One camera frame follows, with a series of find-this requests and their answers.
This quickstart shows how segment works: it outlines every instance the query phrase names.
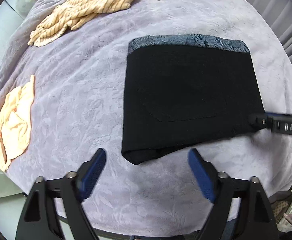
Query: blue gripper pad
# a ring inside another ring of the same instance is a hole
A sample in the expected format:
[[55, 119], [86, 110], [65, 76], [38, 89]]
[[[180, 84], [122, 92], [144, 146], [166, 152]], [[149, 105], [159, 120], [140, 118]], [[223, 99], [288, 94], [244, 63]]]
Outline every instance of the blue gripper pad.
[[78, 198], [82, 202], [91, 195], [100, 174], [106, 164], [106, 152], [99, 148], [90, 161], [84, 162], [78, 169], [76, 186]]
[[196, 149], [190, 149], [188, 152], [188, 164], [197, 180], [202, 194], [210, 202], [214, 203], [216, 195], [214, 192], [214, 182], [211, 181], [205, 170], [205, 161]]

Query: blue jeans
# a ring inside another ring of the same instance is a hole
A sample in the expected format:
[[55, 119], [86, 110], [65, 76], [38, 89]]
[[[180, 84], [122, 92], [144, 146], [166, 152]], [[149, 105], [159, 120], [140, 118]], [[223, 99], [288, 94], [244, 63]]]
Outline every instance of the blue jeans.
[[[230, 240], [231, 233], [235, 226], [236, 219], [228, 221], [222, 234], [221, 240]], [[169, 237], [149, 237], [149, 236], [131, 236], [129, 240], [142, 239], [142, 240], [185, 240], [183, 235], [180, 236], [169, 236]]]

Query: peach garment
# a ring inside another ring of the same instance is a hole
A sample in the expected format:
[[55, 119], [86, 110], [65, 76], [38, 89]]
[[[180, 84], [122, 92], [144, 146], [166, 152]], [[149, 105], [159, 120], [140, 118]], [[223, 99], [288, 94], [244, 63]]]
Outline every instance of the peach garment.
[[21, 155], [30, 141], [30, 107], [34, 101], [34, 75], [23, 87], [6, 95], [0, 111], [0, 169], [6, 171], [11, 160]]

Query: fleece bed cover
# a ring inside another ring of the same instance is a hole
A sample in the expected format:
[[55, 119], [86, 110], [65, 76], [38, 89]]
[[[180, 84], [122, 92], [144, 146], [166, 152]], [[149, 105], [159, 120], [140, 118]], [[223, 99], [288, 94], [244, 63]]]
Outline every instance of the fleece bed cover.
[[[12, 35], [0, 66], [5, 96], [35, 75], [32, 131], [7, 175], [28, 193], [36, 177], [56, 179], [79, 168], [97, 148], [105, 169], [83, 207], [91, 225], [124, 235], [173, 236], [202, 228], [212, 204], [187, 164], [189, 148], [133, 165], [121, 155], [128, 43], [145, 35], [207, 34], [249, 48], [267, 112], [292, 114], [292, 64], [259, 13], [245, 0], [135, 0], [43, 47], [30, 32], [66, 0], [39, 0]], [[260, 178], [268, 195], [292, 184], [292, 137], [264, 129], [195, 146], [217, 170]], [[58, 213], [64, 216], [61, 201]], [[234, 201], [229, 219], [236, 216]]]

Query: screw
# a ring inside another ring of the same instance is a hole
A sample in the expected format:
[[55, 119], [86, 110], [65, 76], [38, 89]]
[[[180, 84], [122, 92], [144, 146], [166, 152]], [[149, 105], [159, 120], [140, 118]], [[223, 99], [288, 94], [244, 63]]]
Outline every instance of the screw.
[[70, 171], [70, 172], [67, 173], [66, 178], [67, 179], [71, 179], [71, 178], [76, 177], [76, 175], [77, 175], [76, 171]]
[[253, 183], [259, 183], [259, 179], [257, 177], [251, 177], [250, 181]]
[[226, 172], [220, 171], [218, 173], [218, 177], [222, 178], [222, 179], [226, 179], [226, 178], [228, 178], [228, 174]]
[[43, 176], [39, 176], [37, 177], [37, 179], [35, 180], [36, 183], [42, 182], [44, 180]]

